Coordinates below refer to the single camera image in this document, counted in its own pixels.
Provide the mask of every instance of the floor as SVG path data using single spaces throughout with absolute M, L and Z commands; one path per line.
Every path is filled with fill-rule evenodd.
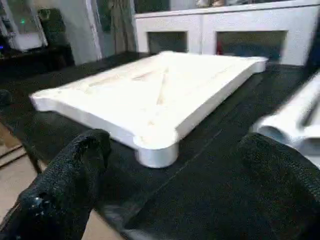
M 4 145 L 0 146 L 0 154 L 6 151 Z M 16 156 L 24 153 L 19 149 L 6 159 L 1 159 L 0 165 L 8 162 Z M 29 186 L 36 177 L 36 173 L 29 161 L 28 156 L 0 168 L 0 222 L 12 207 L 18 194 Z M 86 226 L 82 240 L 122 240 L 94 211 L 92 211 Z

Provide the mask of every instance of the white tray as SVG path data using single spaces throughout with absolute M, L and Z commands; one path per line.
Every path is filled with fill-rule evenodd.
M 162 155 L 185 137 L 252 74 L 266 58 L 162 52 L 30 97 L 38 111 L 55 111 L 99 128 L 134 149 L 151 150 L 149 167 L 176 158 Z

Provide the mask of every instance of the white cabinet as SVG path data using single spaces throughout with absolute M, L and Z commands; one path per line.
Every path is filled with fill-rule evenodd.
M 149 52 L 148 33 L 186 34 L 186 50 L 201 53 L 201 15 L 180 15 L 136 18 L 136 32 L 139 52 Z
M 217 39 L 221 33 L 232 33 L 229 42 L 232 38 L 239 40 L 236 34 L 240 34 L 242 38 L 247 36 L 250 41 L 259 36 L 258 43 L 254 44 L 261 44 L 260 48 L 270 44 L 263 37 L 268 36 L 269 42 L 274 42 L 270 44 L 271 48 L 277 45 L 276 55 L 281 64 L 301 66 L 308 58 L 319 9 L 320 0 L 289 0 L 136 14 L 138 50 L 150 51 L 150 32 L 160 35 L 184 32 L 187 52 L 210 55 L 216 54 Z M 159 37 L 158 41 L 166 45 L 164 38 L 165 35 Z
M 304 65 L 308 58 L 319 7 L 292 7 L 223 12 L 203 16 L 202 54 L 217 52 L 219 32 L 284 33 L 280 63 Z

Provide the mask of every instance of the black tablecloth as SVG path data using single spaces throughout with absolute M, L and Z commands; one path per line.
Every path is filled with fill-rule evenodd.
M 0 121 L 36 157 L 49 162 L 88 128 L 54 112 L 36 112 L 28 94 L 146 56 L 123 53 L 2 85 L 15 102 L 1 110 Z M 132 149 L 112 141 L 96 210 L 134 240 L 274 238 L 257 210 L 242 165 L 228 155 L 258 118 L 274 111 L 310 74 L 298 67 L 271 65 L 253 75 L 179 143 L 179 157 L 168 168 L 143 167 Z

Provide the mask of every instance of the white pvc pipe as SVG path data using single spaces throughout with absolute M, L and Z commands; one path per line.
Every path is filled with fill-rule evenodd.
M 320 71 L 275 114 L 260 119 L 252 130 L 280 143 L 298 148 L 307 134 L 312 132 L 312 130 L 303 129 L 302 121 L 308 116 L 319 97 Z

